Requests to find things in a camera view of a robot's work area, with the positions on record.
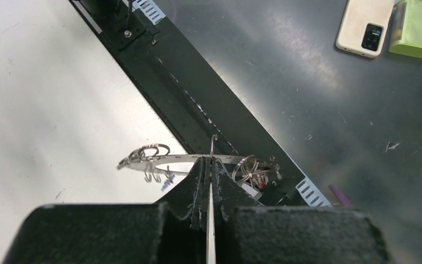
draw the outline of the screw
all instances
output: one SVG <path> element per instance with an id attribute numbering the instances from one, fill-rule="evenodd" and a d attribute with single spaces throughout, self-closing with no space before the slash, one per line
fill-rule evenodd
<path id="1" fill-rule="evenodd" d="M 131 37 L 131 36 L 132 36 L 132 32 L 130 32 L 130 30 L 124 31 L 124 37 Z"/>

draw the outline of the white surface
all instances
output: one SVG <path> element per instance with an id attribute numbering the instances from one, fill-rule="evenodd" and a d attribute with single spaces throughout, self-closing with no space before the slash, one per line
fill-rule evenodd
<path id="1" fill-rule="evenodd" d="M 68 1 L 0 0 L 0 261 L 35 207 L 159 198 L 115 169 L 154 142 L 185 153 Z"/>

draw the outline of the lime green container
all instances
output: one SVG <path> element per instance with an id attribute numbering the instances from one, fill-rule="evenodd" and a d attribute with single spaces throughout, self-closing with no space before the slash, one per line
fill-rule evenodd
<path id="1" fill-rule="evenodd" d="M 389 51 L 422 58 L 422 0 L 402 0 L 395 5 Z"/>

